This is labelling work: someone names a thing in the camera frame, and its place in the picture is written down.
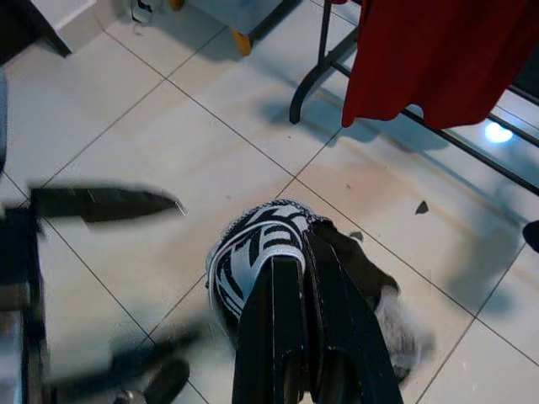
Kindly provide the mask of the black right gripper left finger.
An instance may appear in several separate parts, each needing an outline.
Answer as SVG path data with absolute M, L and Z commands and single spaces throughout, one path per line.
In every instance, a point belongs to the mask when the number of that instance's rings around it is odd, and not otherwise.
M 318 403 L 316 350 L 318 271 L 287 256 L 266 260 L 237 328 L 233 403 Z

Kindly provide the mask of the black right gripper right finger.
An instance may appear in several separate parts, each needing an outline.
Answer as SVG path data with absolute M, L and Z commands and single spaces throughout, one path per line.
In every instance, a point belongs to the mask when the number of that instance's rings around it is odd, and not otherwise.
M 316 403 L 402 403 L 373 310 L 333 246 L 303 236 L 309 389 Z

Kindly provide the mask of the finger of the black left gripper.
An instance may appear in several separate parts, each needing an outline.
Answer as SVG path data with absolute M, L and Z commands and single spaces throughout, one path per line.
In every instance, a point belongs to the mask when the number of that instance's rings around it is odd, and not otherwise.
M 86 223 L 131 221 L 169 211 L 187 214 L 171 195 L 121 187 L 33 188 L 30 204 L 39 217 L 79 217 Z
M 123 380 L 150 375 L 145 386 L 121 389 L 114 403 L 173 403 L 187 384 L 189 363 L 178 351 L 190 345 L 190 330 L 158 340 L 152 346 L 125 351 L 112 359 L 110 378 L 120 385 Z

